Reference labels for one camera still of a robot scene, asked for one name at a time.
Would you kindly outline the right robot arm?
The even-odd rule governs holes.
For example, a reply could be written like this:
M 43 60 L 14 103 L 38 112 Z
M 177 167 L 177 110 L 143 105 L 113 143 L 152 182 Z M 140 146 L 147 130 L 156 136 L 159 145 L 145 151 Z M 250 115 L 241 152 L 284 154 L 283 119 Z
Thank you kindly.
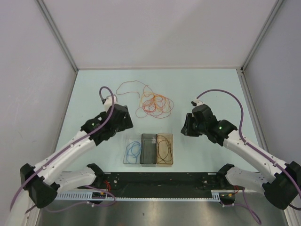
M 181 133 L 189 137 L 206 136 L 209 141 L 231 150 L 251 164 L 257 172 L 227 164 L 220 169 L 217 184 L 222 189 L 238 185 L 261 193 L 275 207 L 285 210 L 301 192 L 301 166 L 287 163 L 249 142 L 235 125 L 217 120 L 209 106 L 192 102 Z

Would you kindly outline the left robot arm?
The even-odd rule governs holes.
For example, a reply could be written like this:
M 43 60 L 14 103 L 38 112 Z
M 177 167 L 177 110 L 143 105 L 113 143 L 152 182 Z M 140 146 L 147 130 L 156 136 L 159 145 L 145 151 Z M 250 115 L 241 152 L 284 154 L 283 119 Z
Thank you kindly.
M 28 191 L 34 205 L 41 209 L 52 203 L 59 193 L 82 186 L 101 187 L 105 175 L 95 163 L 78 171 L 64 170 L 87 151 L 132 127 L 126 105 L 110 106 L 107 112 L 86 121 L 64 148 L 34 166 L 28 163 L 23 165 L 20 168 L 23 189 Z

